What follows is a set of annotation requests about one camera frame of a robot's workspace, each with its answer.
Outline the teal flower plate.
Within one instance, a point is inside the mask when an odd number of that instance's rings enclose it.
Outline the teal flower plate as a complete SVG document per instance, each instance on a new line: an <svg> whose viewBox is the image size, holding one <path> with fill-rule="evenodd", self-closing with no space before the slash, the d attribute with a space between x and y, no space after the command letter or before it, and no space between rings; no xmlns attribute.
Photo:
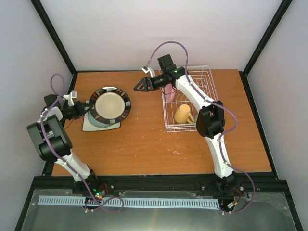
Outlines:
<svg viewBox="0 0 308 231"><path fill-rule="evenodd" d="M98 128L108 128L112 125L112 124L105 124L105 123L99 122L92 116L90 112L88 112L88 120L92 125Z"/></svg>

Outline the square black-rimmed plate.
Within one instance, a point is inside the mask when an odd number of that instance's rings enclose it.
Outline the square black-rimmed plate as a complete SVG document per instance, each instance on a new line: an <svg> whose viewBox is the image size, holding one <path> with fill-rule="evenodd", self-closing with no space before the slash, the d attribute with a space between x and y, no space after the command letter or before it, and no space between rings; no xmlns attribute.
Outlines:
<svg viewBox="0 0 308 231"><path fill-rule="evenodd" d="M120 128L121 123L115 124L104 124L97 121L90 112L84 115L84 121L82 126L82 131L105 131Z"/></svg>

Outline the pink round plate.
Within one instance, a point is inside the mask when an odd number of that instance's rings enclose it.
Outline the pink round plate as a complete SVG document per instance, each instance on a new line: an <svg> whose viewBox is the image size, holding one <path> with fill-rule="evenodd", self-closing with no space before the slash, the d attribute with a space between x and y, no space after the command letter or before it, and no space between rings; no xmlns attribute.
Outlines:
<svg viewBox="0 0 308 231"><path fill-rule="evenodd" d="M175 93L176 93L176 89L173 87L172 84L167 84L164 87L164 98L165 98L165 102L166 103L171 103L174 99Z"/></svg>

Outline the round black-rimmed plate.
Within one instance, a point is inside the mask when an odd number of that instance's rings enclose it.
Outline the round black-rimmed plate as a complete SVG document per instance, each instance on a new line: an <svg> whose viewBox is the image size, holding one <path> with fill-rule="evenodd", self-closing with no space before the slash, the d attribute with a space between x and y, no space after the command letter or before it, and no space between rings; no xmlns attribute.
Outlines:
<svg viewBox="0 0 308 231"><path fill-rule="evenodd" d="M98 122L115 124L126 119L131 111L131 100L120 88L103 87L90 97L90 115Z"/></svg>

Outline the white wire dish rack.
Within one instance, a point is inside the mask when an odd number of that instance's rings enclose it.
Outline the white wire dish rack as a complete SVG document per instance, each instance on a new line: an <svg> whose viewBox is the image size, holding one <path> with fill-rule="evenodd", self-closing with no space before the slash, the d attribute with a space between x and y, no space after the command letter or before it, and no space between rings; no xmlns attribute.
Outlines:
<svg viewBox="0 0 308 231"><path fill-rule="evenodd" d="M195 84L211 99L218 101L215 83L211 68L208 65L188 66L188 72ZM171 103L166 103L164 98L164 88L162 89L162 101L164 109L164 121L167 132L196 131L195 123L179 124L174 119L176 110L182 105L187 104L191 108L191 114L197 119L198 112L192 102L179 90L176 89L174 99Z"/></svg>

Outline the yellow mug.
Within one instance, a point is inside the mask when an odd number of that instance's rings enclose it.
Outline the yellow mug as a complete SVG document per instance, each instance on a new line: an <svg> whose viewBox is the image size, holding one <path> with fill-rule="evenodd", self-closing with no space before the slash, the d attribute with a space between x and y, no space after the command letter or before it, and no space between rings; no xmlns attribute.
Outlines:
<svg viewBox="0 0 308 231"><path fill-rule="evenodd" d="M182 104L175 112L174 119L179 124L194 123L191 108L187 104Z"/></svg>

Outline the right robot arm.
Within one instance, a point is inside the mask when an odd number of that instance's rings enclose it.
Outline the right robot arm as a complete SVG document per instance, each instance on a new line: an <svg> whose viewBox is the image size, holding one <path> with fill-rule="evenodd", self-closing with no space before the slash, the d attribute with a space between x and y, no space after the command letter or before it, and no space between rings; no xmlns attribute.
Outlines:
<svg viewBox="0 0 308 231"><path fill-rule="evenodd" d="M149 77L144 77L134 87L134 91L155 91L171 84L182 92L198 112L196 129L206 140L217 179L215 187L219 193L226 193L236 185L236 174L231 167L224 142L225 116L223 103L206 95L193 81L186 67L176 67L169 54L158 58L161 74L156 75L148 65L142 68Z"/></svg>

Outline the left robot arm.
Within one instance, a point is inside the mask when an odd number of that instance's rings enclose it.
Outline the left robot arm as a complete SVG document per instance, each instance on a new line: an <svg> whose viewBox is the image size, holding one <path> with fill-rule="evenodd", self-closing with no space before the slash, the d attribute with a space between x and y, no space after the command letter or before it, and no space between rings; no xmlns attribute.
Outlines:
<svg viewBox="0 0 308 231"><path fill-rule="evenodd" d="M45 108L40 119L27 126L33 145L44 161L51 161L66 169L74 179L74 189L78 192L97 193L100 181L94 171L83 163L73 152L72 142L62 122L76 120L84 116L92 105L76 100L77 92L44 97Z"/></svg>

